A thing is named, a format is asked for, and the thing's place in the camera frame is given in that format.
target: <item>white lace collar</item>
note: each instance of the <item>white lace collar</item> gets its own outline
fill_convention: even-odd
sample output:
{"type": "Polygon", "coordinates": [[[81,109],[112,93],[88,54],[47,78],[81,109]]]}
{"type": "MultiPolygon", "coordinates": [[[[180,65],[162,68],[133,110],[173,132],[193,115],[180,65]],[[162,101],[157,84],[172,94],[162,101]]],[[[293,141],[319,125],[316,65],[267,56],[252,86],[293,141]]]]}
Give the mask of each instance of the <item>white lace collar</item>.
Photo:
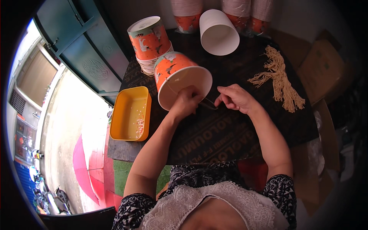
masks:
{"type": "Polygon", "coordinates": [[[172,194],[157,201],[138,229],[179,229],[186,217],[209,195],[231,205],[241,215],[248,230],[281,230],[289,226],[271,199],[224,181],[197,189],[186,185],[176,187],[172,194]]]}

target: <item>grass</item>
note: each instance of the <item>grass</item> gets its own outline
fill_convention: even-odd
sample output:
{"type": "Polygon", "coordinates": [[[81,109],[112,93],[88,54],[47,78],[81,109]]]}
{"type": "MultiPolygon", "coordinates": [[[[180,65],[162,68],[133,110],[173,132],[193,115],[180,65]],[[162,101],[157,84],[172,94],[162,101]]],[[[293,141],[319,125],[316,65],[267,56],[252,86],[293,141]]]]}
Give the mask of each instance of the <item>grass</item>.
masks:
{"type": "MultiPolygon", "coordinates": [[[[115,193],[119,196],[124,195],[125,184],[127,183],[127,178],[133,163],[114,160],[114,178],[115,178],[115,193]]],[[[156,194],[161,191],[161,189],[170,180],[170,165],[166,165],[160,173],[157,180],[156,194]]]]}

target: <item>embossed emblem on door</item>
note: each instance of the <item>embossed emblem on door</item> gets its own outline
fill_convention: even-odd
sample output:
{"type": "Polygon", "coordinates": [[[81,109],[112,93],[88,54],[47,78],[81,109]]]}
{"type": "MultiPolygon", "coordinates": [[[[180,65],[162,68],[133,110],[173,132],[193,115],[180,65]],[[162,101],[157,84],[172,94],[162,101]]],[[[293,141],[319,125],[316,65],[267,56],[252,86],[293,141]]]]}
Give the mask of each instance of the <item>embossed emblem on door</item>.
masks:
{"type": "Polygon", "coordinates": [[[85,60],[83,68],[96,79],[106,79],[109,75],[108,69],[100,61],[95,59],[85,60]]]}
{"type": "Polygon", "coordinates": [[[105,46],[103,47],[103,50],[104,50],[105,52],[107,52],[107,53],[111,53],[111,52],[113,51],[113,49],[112,49],[110,46],[108,46],[108,45],[105,45],[105,46]]]}

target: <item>table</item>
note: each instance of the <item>table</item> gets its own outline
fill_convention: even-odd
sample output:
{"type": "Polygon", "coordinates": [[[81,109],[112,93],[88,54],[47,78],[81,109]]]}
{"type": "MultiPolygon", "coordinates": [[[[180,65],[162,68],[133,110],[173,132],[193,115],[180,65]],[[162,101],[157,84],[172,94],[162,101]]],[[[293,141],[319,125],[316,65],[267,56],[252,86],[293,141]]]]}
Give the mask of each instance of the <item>table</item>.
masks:
{"type": "MultiPolygon", "coordinates": [[[[184,53],[198,65],[207,68],[213,76],[213,85],[207,98],[215,101],[219,95],[216,87],[238,83],[247,90],[269,113],[271,119],[293,147],[318,137],[315,118],[307,94],[288,59],[285,59],[286,73],[291,85],[306,100],[305,108],[289,113],[282,102],[274,101],[272,80],[256,88],[247,80],[255,74],[266,71],[264,63],[268,58],[265,47],[278,45],[267,38],[246,38],[241,36],[239,47],[226,56],[214,56],[201,46],[199,34],[179,34],[167,30],[174,50],[184,53]]],[[[156,131],[167,114],[157,100],[154,77],[141,73],[133,57],[128,65],[120,90],[146,86],[152,97],[149,136],[156,131]]],[[[110,137],[107,156],[117,160],[133,162],[147,142],[117,141],[110,137]]],[[[231,161],[260,156],[261,149],[254,126],[247,115],[229,110],[223,104],[217,110],[199,106],[196,115],[185,118],[178,126],[170,144],[167,164],[202,164],[231,161]]]]}

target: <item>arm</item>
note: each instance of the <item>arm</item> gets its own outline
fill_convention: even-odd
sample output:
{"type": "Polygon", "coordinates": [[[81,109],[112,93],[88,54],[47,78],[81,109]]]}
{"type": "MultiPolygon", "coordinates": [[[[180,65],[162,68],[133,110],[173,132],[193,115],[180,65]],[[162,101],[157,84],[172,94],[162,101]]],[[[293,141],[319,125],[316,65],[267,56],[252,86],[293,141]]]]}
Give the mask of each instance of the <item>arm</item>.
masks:
{"type": "Polygon", "coordinates": [[[292,178],[293,164],[289,147],[261,104],[238,84],[219,86],[217,89],[221,94],[215,101],[216,106],[224,102],[228,109],[239,110],[252,120],[261,145],[262,157],[268,166],[267,180],[277,174],[292,178]]]}
{"type": "Polygon", "coordinates": [[[134,193],[144,193],[156,197],[157,179],[166,164],[169,146],[179,122],[195,112],[201,95],[192,97],[197,89],[189,86],[182,89],[169,113],[152,137],[138,153],[129,172],[124,189],[124,197],[134,193]]]}

